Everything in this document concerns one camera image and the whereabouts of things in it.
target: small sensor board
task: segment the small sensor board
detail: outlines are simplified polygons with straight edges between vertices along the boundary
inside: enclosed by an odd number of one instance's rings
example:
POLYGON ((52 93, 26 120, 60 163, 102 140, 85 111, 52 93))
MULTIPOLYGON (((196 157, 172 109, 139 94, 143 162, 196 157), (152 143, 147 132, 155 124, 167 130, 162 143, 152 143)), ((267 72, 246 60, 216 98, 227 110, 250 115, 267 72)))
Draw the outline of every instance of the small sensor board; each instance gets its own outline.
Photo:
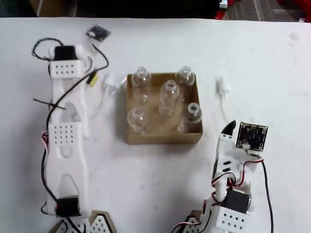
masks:
POLYGON ((237 148, 263 151, 268 126, 240 123, 237 148))
POLYGON ((93 38, 99 42, 102 42, 111 34, 110 31, 102 28, 101 26, 95 25, 90 30, 86 32, 86 35, 90 38, 93 38))

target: white table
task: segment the white table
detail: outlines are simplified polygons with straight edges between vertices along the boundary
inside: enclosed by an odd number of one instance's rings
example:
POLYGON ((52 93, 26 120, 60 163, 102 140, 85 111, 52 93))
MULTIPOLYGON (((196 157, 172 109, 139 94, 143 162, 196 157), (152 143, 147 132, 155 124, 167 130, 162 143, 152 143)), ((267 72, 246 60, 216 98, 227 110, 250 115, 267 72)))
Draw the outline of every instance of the white table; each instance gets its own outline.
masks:
MULTIPOLYGON (((0 231, 47 232, 56 222, 40 213, 45 191, 40 177, 51 83, 47 63, 31 56, 33 44, 55 37, 77 44, 99 24, 112 34, 103 42, 112 71, 197 75, 204 134, 194 146, 125 143, 125 95, 107 100, 92 121, 86 143, 93 209, 108 211, 120 233, 166 233, 210 196, 219 133, 225 122, 215 79, 231 87, 230 119, 268 125, 262 156, 268 169, 276 233, 310 232, 311 24, 203 19, 0 19, 0 231)), ((52 44, 38 50, 47 52, 52 44)), ((269 233, 262 168, 253 181, 258 207, 252 233, 269 233)))

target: black wire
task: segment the black wire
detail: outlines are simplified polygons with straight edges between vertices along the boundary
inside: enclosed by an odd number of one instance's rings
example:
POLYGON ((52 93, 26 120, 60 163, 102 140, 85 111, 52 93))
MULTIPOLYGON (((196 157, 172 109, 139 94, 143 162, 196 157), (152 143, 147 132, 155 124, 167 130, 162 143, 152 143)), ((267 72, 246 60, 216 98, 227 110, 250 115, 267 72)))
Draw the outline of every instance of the black wire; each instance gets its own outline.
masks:
POLYGON ((65 224, 66 230, 65 230, 65 232, 64 232, 64 233, 66 233, 66 232, 68 231, 68 226, 67 226, 67 223, 66 223, 64 220, 62 220, 62 222, 65 224))
MULTIPOLYGON (((104 59, 106 60, 107 64, 101 68, 98 68, 96 70, 94 70, 95 72, 98 72, 102 69, 105 69, 109 66, 109 61, 107 59, 107 57, 96 47, 92 44, 92 46, 94 47, 94 49, 96 51, 98 51, 103 57, 104 59)), ((84 76, 81 80, 79 80, 78 82, 76 82, 67 92, 65 92, 61 98, 59 98, 59 100, 54 104, 54 106, 52 107, 51 111, 49 112, 49 115, 47 117, 47 121, 46 121, 46 128, 48 130, 48 126, 49 126, 49 121, 50 121, 50 118, 51 118, 51 115, 53 113, 53 111, 56 109, 57 105, 59 104, 59 102, 68 94, 70 93, 77 85, 79 85, 83 80, 85 80, 87 77, 89 77, 90 74, 87 74, 86 76, 84 76)), ((45 176, 44 176, 44 163, 45 163, 45 158, 46 158, 46 155, 47 155, 47 151, 46 149, 44 149, 44 152, 43 152, 43 156, 42 156, 42 161, 41 161, 41 179, 42 179, 42 182, 43 182, 43 185, 45 187, 45 189, 47 190, 47 192, 50 194, 50 196, 54 199, 54 201, 56 202, 56 204, 59 204, 58 203, 58 199, 57 197, 54 195, 54 193, 50 190, 50 188, 48 187, 47 185, 47 182, 46 182, 46 179, 45 179, 45 176)), ((69 224, 75 229, 75 231, 77 233, 81 233, 79 231, 79 229, 74 225, 74 223, 72 222, 72 220, 69 218, 69 217, 66 217, 66 220, 69 222, 69 224)))
POLYGON ((35 52, 36 48, 37 48, 42 42, 48 41, 48 40, 56 41, 56 42, 58 42, 58 43, 60 44, 60 46, 64 46, 63 42, 61 42, 61 41, 58 40, 58 39, 49 38, 49 37, 43 38, 43 39, 38 40, 38 41, 35 43, 31 55, 34 56, 34 57, 36 57, 36 58, 38 58, 38 59, 40 59, 40 60, 50 62, 50 61, 51 61, 50 58, 48 58, 48 57, 40 57, 40 56, 35 52))
POLYGON ((41 211, 41 213, 43 213, 43 214, 45 214, 45 215, 49 215, 47 212, 45 212, 45 211, 43 210, 44 206, 46 206, 46 205, 47 205, 47 202, 45 202, 45 203, 43 204, 43 206, 41 207, 40 211, 41 211))
POLYGON ((39 103, 43 103, 43 104, 50 105, 50 106, 53 106, 53 105, 54 105, 54 104, 51 103, 51 102, 48 103, 48 102, 45 102, 45 101, 42 101, 42 100, 38 100, 38 99, 36 99, 36 98, 33 98, 33 100, 36 101, 36 102, 39 102, 39 103))
POLYGON ((263 173, 264 173, 264 180, 266 185, 266 193, 267 193, 267 199, 268 199, 268 205, 269 205, 269 211, 270 211, 270 221, 271 221, 271 233, 274 231, 274 222, 273 222, 273 212, 272 212, 272 205, 270 201, 270 194, 269 194, 269 188, 268 188, 268 176, 267 176, 267 170, 264 162, 261 162, 263 173))
POLYGON ((208 220, 207 220, 207 223, 206 223, 205 227, 204 227, 200 232, 198 232, 198 233, 202 233, 203 231, 205 231, 206 227, 208 226, 208 223, 209 223, 209 221, 210 221, 210 217, 211 217, 211 216, 212 216, 212 211, 210 210, 210 211, 209 211, 209 217, 208 217, 208 220))

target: glass vial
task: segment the glass vial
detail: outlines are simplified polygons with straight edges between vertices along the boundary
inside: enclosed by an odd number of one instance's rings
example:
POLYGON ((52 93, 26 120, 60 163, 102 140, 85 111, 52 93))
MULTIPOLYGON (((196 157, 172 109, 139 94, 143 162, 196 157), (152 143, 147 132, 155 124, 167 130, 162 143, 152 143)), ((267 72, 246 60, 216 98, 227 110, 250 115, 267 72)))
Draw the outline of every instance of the glass vial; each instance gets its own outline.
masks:
POLYGON ((132 76, 133 98, 138 103, 145 103, 151 94, 151 74, 144 67, 139 67, 132 76))
POLYGON ((190 67, 184 66, 175 74, 175 79, 180 88, 181 100, 183 102, 188 101, 195 81, 194 73, 191 71, 190 67))
POLYGON ((127 114, 127 123, 133 133, 145 134, 147 113, 142 107, 133 108, 127 114))
POLYGON ((178 131, 182 133, 195 133, 202 120, 202 111, 197 103, 190 103, 181 113, 178 131))
POLYGON ((168 80, 160 90, 159 113, 170 115, 175 111, 178 103, 179 87, 174 80, 168 80))

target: cardboard tray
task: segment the cardboard tray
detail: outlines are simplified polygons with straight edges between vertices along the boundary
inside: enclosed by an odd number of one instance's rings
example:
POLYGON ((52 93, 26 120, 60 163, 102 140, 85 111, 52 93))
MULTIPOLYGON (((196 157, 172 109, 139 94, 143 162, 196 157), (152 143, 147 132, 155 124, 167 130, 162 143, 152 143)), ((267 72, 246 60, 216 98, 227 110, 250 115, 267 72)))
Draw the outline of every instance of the cardboard tray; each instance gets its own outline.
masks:
MULTIPOLYGON (((132 74, 129 74, 127 76, 126 110, 129 112, 135 107, 142 106, 147 112, 148 119, 146 134, 132 133, 127 125, 127 142, 129 144, 194 144, 200 140, 203 133, 202 121, 195 133, 180 133, 177 130, 181 111, 187 104, 179 101, 175 112, 169 117, 161 116, 158 112, 161 86, 167 80, 175 80, 174 73, 152 74, 151 97, 149 101, 144 104, 137 103, 133 100, 131 79, 132 74)), ((185 102, 195 102, 200 105, 196 79, 190 91, 189 100, 185 102)))

